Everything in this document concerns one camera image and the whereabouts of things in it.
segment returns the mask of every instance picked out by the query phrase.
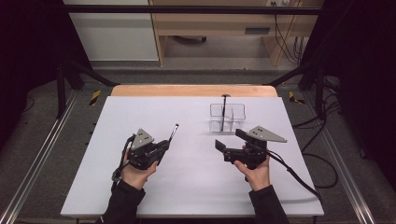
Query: desk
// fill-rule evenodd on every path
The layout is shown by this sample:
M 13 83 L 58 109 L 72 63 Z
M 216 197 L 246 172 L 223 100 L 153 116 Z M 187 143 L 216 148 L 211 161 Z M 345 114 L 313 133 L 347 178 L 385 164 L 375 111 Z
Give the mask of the desk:
M 150 92 L 150 96 L 141 96 Z M 200 90 L 205 96 L 168 96 L 183 90 Z M 260 97 L 236 97 L 257 90 Z M 210 104 L 221 104 L 223 93 L 231 94 L 229 104 L 244 104 L 244 130 L 260 124 L 288 139 L 288 143 L 268 143 L 309 186 L 312 180 L 283 105 L 275 89 L 263 86 L 119 86 L 106 99 L 92 140 L 70 189 L 63 216 L 98 217 L 110 197 L 111 174 L 120 162 L 128 137 L 143 128 L 159 142 L 167 139 L 175 123 L 180 126 L 170 149 L 155 175 L 145 185 L 147 195 L 139 205 L 139 217 L 252 217 L 248 197 L 250 187 L 244 177 L 215 149 L 215 139 L 227 147 L 244 142 L 234 133 L 209 131 Z M 318 199 L 304 189 L 279 163 L 271 163 L 271 182 L 288 216 L 320 216 Z
M 149 0 L 152 6 L 237 6 L 237 7 L 270 7 L 269 0 Z M 274 1 L 278 7 L 321 7 L 324 0 L 289 0 Z M 152 14 L 154 34 L 157 42 L 160 64 L 163 64 L 167 37 L 169 35 L 259 35 L 262 36 L 266 51 L 274 66 L 280 64 L 286 39 L 290 36 L 309 37 L 318 16 L 278 15 L 200 15 L 200 14 Z M 268 28 L 269 33 L 247 33 L 247 28 Z

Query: hand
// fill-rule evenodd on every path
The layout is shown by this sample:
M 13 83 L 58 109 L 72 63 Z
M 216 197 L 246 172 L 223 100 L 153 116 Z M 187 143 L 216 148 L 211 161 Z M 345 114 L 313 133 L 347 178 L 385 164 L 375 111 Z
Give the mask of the hand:
M 235 161 L 233 164 L 236 168 L 245 175 L 247 181 L 254 191 L 264 189 L 270 186 L 270 157 L 262 162 L 256 169 L 249 170 L 241 161 Z
M 126 150 L 124 161 L 127 161 L 129 148 Z M 141 190 L 148 181 L 150 175 L 157 169 L 158 161 L 155 161 L 147 170 L 138 170 L 131 164 L 126 165 L 121 171 L 121 179 L 130 186 Z

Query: aluminum rail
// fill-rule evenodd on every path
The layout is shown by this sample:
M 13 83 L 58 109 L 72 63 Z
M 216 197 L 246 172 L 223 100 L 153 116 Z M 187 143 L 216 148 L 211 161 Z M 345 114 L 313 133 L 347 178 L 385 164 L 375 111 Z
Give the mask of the aluminum rail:
M 313 115 L 316 114 L 314 107 L 314 100 L 308 95 L 306 92 L 303 92 L 304 98 L 307 99 L 307 104 Z M 332 136 L 330 135 L 329 130 L 324 127 L 322 131 L 322 141 L 326 146 L 329 156 L 332 160 L 332 163 L 340 175 L 341 183 L 346 191 L 346 195 L 349 198 L 350 203 L 352 204 L 353 210 L 355 210 L 356 216 L 359 219 L 361 224 L 375 224 L 375 219 L 373 214 L 370 211 L 369 206 L 364 200 L 363 195 L 361 194 L 361 190 L 356 184 L 352 173 L 349 172 L 347 168 L 347 164 L 344 162 L 343 157 L 339 153 L 337 146 L 332 140 Z
M 66 108 L 63 116 L 59 119 L 56 119 L 55 123 L 53 124 L 52 129 L 49 132 L 46 140 L 44 141 L 44 144 L 38 151 L 37 156 L 32 163 L 32 166 L 27 172 L 25 178 L 22 180 L 17 192 L 14 194 L 14 197 L 8 204 L 8 207 L 0 216 L 0 224 L 14 223 L 33 185 L 35 184 L 35 181 L 37 180 L 38 175 L 40 174 L 40 171 L 47 160 L 47 157 L 52 151 L 52 148 L 55 145 L 55 142 L 58 139 L 58 136 L 61 133 L 64 124 L 70 115 L 70 112 L 73 109 L 73 106 L 78 98 L 78 94 L 78 91 L 72 91 L 67 102 L 68 107 Z
M 337 8 L 321 7 L 227 7 L 227 6 L 115 6 L 115 5 L 43 5 L 43 8 L 69 13 L 179 13 L 179 14 L 267 14 L 332 15 Z

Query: black rod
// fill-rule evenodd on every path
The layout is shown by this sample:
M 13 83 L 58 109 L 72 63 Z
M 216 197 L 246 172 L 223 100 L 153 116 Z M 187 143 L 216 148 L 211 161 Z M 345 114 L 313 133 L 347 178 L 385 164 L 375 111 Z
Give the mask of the black rod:
M 266 14 L 323 15 L 338 11 L 321 7 L 221 7 L 221 6 L 114 6 L 114 5 L 44 5 L 70 13 L 179 13 L 179 14 Z

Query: wire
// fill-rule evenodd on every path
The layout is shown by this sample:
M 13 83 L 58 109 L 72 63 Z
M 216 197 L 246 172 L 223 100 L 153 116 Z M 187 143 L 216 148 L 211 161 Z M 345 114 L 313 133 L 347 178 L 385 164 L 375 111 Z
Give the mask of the wire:
M 308 141 L 308 143 L 306 143 L 305 147 L 303 147 L 301 149 L 302 152 L 304 152 L 309 145 L 311 145 L 311 143 L 315 140 L 315 138 L 318 137 L 318 135 L 320 134 L 320 132 L 323 130 L 324 126 L 326 125 L 326 119 L 323 121 L 322 125 L 320 126 L 320 129 L 315 133 L 315 135 Z
M 121 156 L 121 160 L 120 160 L 120 165 L 114 171 L 113 176 L 112 176 L 113 185 L 111 186 L 111 192 L 114 191 L 115 187 L 117 186 L 118 181 L 120 180 L 122 169 L 125 168 L 126 165 L 128 165 L 128 163 L 124 164 L 124 158 L 125 158 L 125 154 L 126 154 L 126 150 L 128 148 L 128 145 L 134 141 L 134 138 L 135 138 L 135 135 L 132 135 L 131 137 L 129 137 L 126 140 L 125 146 L 124 146 L 124 148 L 122 150 L 122 156 Z
M 293 54 L 294 57 L 297 59 L 297 63 L 301 63 L 301 59 L 303 58 L 303 48 L 304 48 L 304 38 L 300 37 L 300 45 L 298 45 L 298 36 L 294 38 L 294 44 L 293 44 Z
M 271 2 L 271 6 L 276 7 L 276 2 Z M 290 63 L 297 64 L 296 59 L 292 57 L 292 55 L 291 55 L 291 53 L 290 53 L 290 50 L 289 50 L 289 48 L 288 48 L 288 45 L 286 44 L 286 40 L 285 40 L 285 38 L 283 37 L 282 33 L 280 32 L 279 26 L 277 25 L 277 17 L 276 17 L 276 14 L 274 15 L 274 18 L 275 18 L 275 40 L 276 40 L 276 43 L 280 46 L 280 49 L 282 49 L 282 51 L 283 51 L 283 53 L 285 54 L 285 56 L 286 56 L 286 58 L 288 59 L 288 61 L 289 61 Z M 290 58 L 289 58 L 288 54 L 286 53 L 286 51 L 284 50 L 283 46 L 279 43 L 279 40 L 277 39 L 277 32 L 279 32 L 280 37 L 282 38 L 283 44 L 284 44 L 284 46 L 286 47 L 286 50 L 288 51 L 289 56 L 294 60 L 294 62 L 292 62 L 292 61 L 290 60 Z
M 334 103 L 332 103 L 331 105 L 329 105 L 329 107 L 327 108 L 327 109 L 325 109 L 325 112 L 327 112 L 328 110 L 330 110 L 334 105 L 336 105 L 336 104 L 339 104 L 338 102 L 334 102 Z M 301 127 L 301 126 L 304 126 L 305 124 L 308 124 L 308 123 L 311 123 L 311 122 L 313 122 L 313 121 L 315 121 L 316 119 L 318 119 L 319 118 L 319 115 L 316 115 L 316 116 L 314 116 L 312 119 L 309 119 L 309 120 L 307 120 L 307 121 L 304 121 L 304 122 L 302 122 L 302 123 L 298 123 L 298 124 L 293 124 L 293 125 L 291 125 L 291 127 L 293 128 L 293 129 L 297 129 L 298 127 Z
M 305 128 L 295 128 L 295 129 L 314 129 L 314 128 L 320 127 L 322 124 L 323 124 L 323 122 L 318 125 L 315 125 L 315 126 L 310 126 L 310 127 L 305 127 Z
M 330 189 L 330 188 L 333 188 L 334 186 L 337 185 L 339 176 L 338 176 L 337 171 L 335 170 L 335 167 L 334 167 L 329 161 L 327 161 L 326 159 L 324 159 L 324 158 L 322 158 L 322 157 L 320 157 L 320 156 L 318 156 L 318 155 L 311 154 L 311 153 L 306 153 L 306 152 L 303 153 L 303 156 L 314 157 L 314 158 L 320 159 L 321 161 L 326 162 L 326 163 L 332 168 L 332 171 L 334 172 L 335 179 L 334 179 L 334 181 L 333 181 L 330 185 L 327 185 L 327 186 L 318 186 L 318 185 L 315 185 L 315 184 L 314 184 L 315 188 L 318 188 L 318 189 Z
M 311 187 L 309 187 L 295 172 L 293 169 L 291 169 L 284 161 L 283 159 L 277 155 L 277 154 L 273 154 L 273 152 L 269 151 L 269 150 L 265 150 L 267 155 L 270 156 L 271 158 L 273 158 L 274 160 L 278 161 L 280 164 L 282 164 L 283 166 L 286 167 L 287 171 L 294 177 L 294 179 L 296 179 L 304 188 L 306 188 L 307 190 L 309 190 L 311 193 L 313 193 L 315 196 L 318 197 L 320 203 L 322 203 L 322 198 L 321 195 L 315 190 L 312 189 Z
M 32 109 L 32 107 L 35 105 L 35 99 L 33 99 L 32 97 L 28 96 L 26 99 L 32 100 L 32 104 L 29 107 L 27 107 L 26 109 L 24 109 L 22 113 Z

